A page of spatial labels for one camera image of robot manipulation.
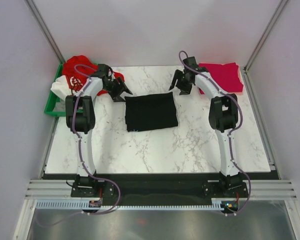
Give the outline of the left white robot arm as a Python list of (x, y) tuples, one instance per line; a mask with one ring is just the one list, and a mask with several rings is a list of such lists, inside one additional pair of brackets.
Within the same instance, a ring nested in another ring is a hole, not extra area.
[(124, 102), (122, 94), (132, 95), (123, 79), (115, 77), (113, 69), (106, 64), (98, 64), (93, 73), (86, 74), (79, 67), (92, 69), (84, 64), (76, 64), (74, 70), (86, 77), (86, 83), (75, 95), (65, 98), (66, 125), (76, 136), (78, 167), (77, 175), (93, 180), (97, 177), (96, 166), (93, 161), (92, 133), (96, 125), (94, 102), (97, 94), (104, 90), (115, 103)]

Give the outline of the black t shirt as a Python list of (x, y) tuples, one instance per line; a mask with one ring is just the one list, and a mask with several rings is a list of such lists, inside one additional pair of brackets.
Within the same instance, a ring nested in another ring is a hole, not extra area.
[(125, 97), (128, 132), (174, 128), (179, 125), (173, 93)]

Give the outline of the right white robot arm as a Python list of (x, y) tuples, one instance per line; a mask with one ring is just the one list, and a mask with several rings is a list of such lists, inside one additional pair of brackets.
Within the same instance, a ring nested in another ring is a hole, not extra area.
[(234, 177), (240, 173), (236, 163), (234, 131), (242, 126), (243, 113), (234, 93), (228, 93), (213, 79), (205, 67), (197, 64), (194, 56), (180, 60), (183, 70), (174, 72), (169, 90), (178, 88), (180, 95), (189, 95), (196, 86), (210, 100), (208, 121), (215, 131), (220, 151), (220, 173)]

